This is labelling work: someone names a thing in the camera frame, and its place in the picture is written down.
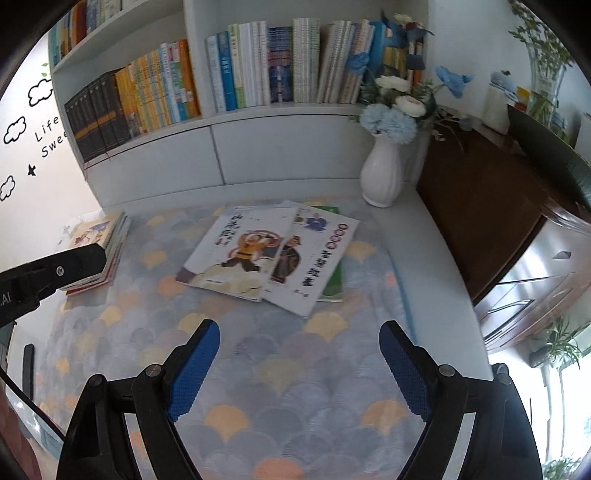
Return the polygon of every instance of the glass vase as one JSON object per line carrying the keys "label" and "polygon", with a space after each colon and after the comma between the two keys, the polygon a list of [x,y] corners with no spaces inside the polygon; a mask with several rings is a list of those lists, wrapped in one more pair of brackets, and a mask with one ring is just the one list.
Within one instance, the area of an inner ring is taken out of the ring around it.
{"label": "glass vase", "polygon": [[566,65],[550,57],[537,45],[527,45],[531,66],[531,93],[526,113],[539,123],[550,127],[558,107],[558,92],[562,85]]}

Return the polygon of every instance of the drawer handle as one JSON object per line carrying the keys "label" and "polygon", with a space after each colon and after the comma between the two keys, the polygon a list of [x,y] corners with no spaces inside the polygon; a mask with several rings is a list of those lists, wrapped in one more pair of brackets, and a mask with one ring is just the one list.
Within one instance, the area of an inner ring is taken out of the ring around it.
{"label": "drawer handle", "polygon": [[552,258],[554,260],[568,260],[572,255],[573,255],[572,252],[567,252],[566,250],[562,250],[561,252],[558,252],[555,256],[553,256]]}

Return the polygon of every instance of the picture book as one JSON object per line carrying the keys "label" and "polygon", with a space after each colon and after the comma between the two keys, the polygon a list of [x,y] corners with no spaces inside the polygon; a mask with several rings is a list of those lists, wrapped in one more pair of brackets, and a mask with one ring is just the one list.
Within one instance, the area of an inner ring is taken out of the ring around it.
{"label": "picture book", "polygon": [[288,200],[281,205],[297,207],[298,212],[263,298],[307,317],[343,257],[359,221]]}
{"label": "picture book", "polygon": [[297,205],[230,207],[177,274],[178,282],[260,301]]}

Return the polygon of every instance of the screw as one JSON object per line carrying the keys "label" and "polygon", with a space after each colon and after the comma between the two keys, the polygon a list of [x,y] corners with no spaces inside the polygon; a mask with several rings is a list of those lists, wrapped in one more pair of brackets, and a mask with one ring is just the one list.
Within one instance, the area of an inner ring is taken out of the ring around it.
{"label": "screw", "polygon": [[90,384],[91,387],[97,387],[98,385],[100,385],[103,381],[103,376],[100,374],[96,374],[96,375],[92,375],[92,377],[90,377],[90,379],[88,380],[88,383]]}
{"label": "screw", "polygon": [[154,365],[150,365],[144,371],[146,372],[146,375],[148,375],[149,377],[157,377],[158,375],[160,375],[160,372],[162,371],[162,367],[160,365],[154,364]]}
{"label": "screw", "polygon": [[440,365],[439,373],[444,377],[453,377],[456,374],[456,370],[451,365]]}
{"label": "screw", "polygon": [[511,385],[513,382],[511,380],[511,377],[507,374],[498,374],[496,376],[499,379],[499,382],[501,382],[503,385]]}

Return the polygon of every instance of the blue gripper pad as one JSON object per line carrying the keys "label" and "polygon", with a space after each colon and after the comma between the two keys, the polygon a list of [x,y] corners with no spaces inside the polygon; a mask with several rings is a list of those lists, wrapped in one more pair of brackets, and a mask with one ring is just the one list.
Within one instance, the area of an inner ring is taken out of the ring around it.
{"label": "blue gripper pad", "polygon": [[220,328],[212,322],[172,383],[167,413],[173,422],[191,410],[219,348]]}
{"label": "blue gripper pad", "polygon": [[[424,422],[428,422],[431,419],[433,406],[427,382],[388,326],[389,323],[384,323],[379,330],[379,348],[408,408],[415,415],[419,415]],[[409,348],[415,348],[410,340],[406,340]]]}

